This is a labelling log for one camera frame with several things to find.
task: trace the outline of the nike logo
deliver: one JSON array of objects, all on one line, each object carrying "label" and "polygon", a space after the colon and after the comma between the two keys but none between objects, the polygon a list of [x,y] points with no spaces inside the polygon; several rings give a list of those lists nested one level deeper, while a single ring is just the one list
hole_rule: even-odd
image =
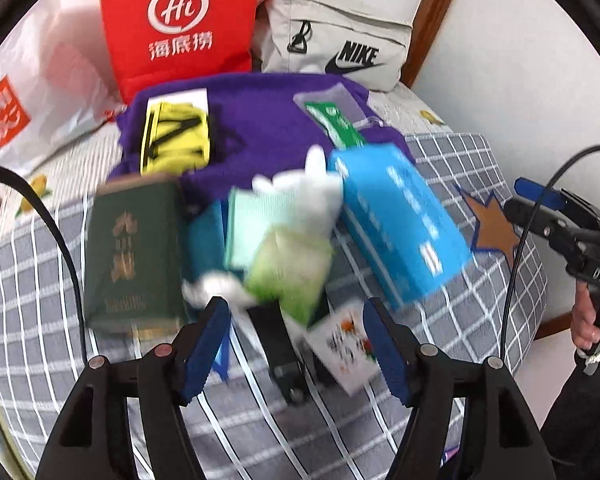
[{"label": "nike logo", "polygon": [[[374,66],[382,66],[385,63],[374,64],[373,60],[378,54],[379,49],[372,48],[361,43],[355,43],[346,41],[342,50],[333,56],[327,65],[324,67],[324,72],[327,74],[344,75],[358,70],[364,70],[365,68],[372,68]],[[338,61],[349,61],[357,63],[359,66],[339,66]]]}]

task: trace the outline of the white card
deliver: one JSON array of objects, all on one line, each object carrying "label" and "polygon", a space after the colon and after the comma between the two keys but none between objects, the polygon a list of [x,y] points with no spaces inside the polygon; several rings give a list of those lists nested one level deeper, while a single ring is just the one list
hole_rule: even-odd
[{"label": "white card", "polygon": [[174,92],[173,94],[158,95],[151,97],[146,102],[146,108],[156,103],[171,103],[174,105],[189,103],[196,108],[200,108],[204,113],[209,113],[209,102],[206,98],[206,88],[196,88],[195,90],[185,90],[184,92]]},{"label": "white card", "polygon": [[360,300],[351,300],[323,319],[306,341],[340,386],[351,396],[380,371],[362,325]]}]

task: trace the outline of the swoosh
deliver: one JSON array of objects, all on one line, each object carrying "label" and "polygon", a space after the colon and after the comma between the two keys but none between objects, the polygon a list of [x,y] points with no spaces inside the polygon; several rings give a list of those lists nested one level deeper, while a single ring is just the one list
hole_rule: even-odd
[{"label": "swoosh", "polygon": [[329,62],[324,66],[324,73],[325,74],[344,75],[344,74],[349,74],[351,72],[357,72],[358,70],[364,70],[365,68],[373,68],[375,66],[382,66],[382,65],[386,64],[386,63],[381,63],[381,64],[378,64],[378,65],[363,65],[363,66],[347,66],[347,67],[342,67],[342,66],[338,66],[338,64],[336,63],[336,58],[338,57],[338,54],[336,54],[335,56],[333,56],[329,60]]}]

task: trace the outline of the hand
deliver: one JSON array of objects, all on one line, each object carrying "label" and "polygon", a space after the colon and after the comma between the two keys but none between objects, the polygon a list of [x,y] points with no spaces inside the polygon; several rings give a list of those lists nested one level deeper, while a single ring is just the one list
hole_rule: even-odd
[{"label": "hand", "polygon": [[596,320],[596,310],[587,283],[576,282],[576,300],[571,309],[571,317],[571,339],[574,345],[589,350],[600,341],[600,329],[593,324]]}]

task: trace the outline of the light blue box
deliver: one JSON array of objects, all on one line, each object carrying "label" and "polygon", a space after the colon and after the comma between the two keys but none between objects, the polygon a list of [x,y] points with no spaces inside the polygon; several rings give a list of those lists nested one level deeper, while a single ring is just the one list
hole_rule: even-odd
[{"label": "light blue box", "polygon": [[393,144],[331,153],[344,181],[342,218],[394,308],[431,294],[471,258],[464,237]]}]

